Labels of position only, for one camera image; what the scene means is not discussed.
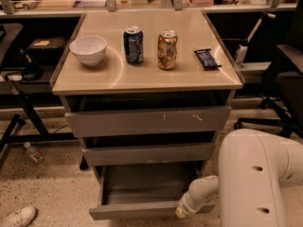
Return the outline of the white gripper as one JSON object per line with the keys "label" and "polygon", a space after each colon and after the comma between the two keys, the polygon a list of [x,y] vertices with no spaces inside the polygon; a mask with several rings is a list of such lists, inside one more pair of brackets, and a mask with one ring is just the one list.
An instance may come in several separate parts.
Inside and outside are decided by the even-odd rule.
{"label": "white gripper", "polygon": [[178,206],[175,210],[175,214],[178,218],[185,218],[187,215],[184,213],[183,209]]}

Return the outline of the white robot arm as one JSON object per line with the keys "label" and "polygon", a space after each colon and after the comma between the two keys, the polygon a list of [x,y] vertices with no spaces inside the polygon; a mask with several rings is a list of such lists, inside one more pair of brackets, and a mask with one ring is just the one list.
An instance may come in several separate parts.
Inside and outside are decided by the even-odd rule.
{"label": "white robot arm", "polygon": [[228,133],[217,176],[191,182],[176,215],[185,218],[220,197],[221,227],[286,227],[280,188],[303,182],[303,146],[263,131]]}

